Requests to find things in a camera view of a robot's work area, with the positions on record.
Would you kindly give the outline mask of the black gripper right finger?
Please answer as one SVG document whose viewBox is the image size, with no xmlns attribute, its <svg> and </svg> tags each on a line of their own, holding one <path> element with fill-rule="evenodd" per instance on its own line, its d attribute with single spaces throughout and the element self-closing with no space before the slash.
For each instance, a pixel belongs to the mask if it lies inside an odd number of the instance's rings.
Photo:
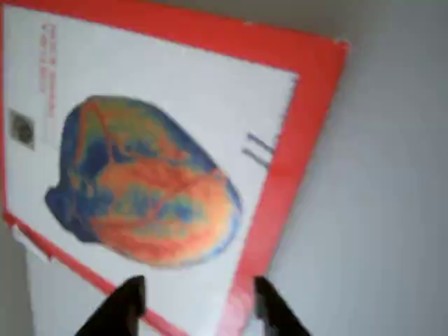
<svg viewBox="0 0 448 336">
<path fill-rule="evenodd" d="M 256 276 L 253 282 L 255 315 L 264 323 L 265 335 L 311 335 L 268 279 Z"/>
</svg>

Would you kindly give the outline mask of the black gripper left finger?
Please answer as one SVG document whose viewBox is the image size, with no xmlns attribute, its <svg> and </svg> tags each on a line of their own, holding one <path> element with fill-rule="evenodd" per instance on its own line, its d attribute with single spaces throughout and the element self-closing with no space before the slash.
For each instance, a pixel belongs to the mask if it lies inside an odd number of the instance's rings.
<svg viewBox="0 0 448 336">
<path fill-rule="evenodd" d="M 137 336 L 139 319 L 146 313 L 146 282 L 143 275 L 127 279 L 95 310 L 76 336 Z"/>
</svg>

